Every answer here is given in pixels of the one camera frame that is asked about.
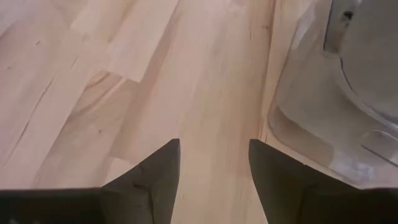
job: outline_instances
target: transparent plastic bin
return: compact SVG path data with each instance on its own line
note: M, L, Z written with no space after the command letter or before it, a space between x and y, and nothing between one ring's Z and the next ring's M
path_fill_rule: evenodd
M314 0L269 114L280 141L361 188L398 187L398 49L373 44L398 40L395 26L380 27L397 10L393 1Z

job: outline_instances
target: clear plastic container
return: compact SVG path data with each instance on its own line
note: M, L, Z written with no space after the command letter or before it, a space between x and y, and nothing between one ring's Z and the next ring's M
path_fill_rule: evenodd
M398 187L398 49L383 42L398 35L380 26L397 9L393 1L314 0L269 115L280 141L362 188Z

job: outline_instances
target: wooden floor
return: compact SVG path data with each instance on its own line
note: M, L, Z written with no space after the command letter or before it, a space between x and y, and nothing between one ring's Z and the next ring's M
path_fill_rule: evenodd
M295 2L0 1L0 188L100 186L180 138L173 223L266 223L248 145Z

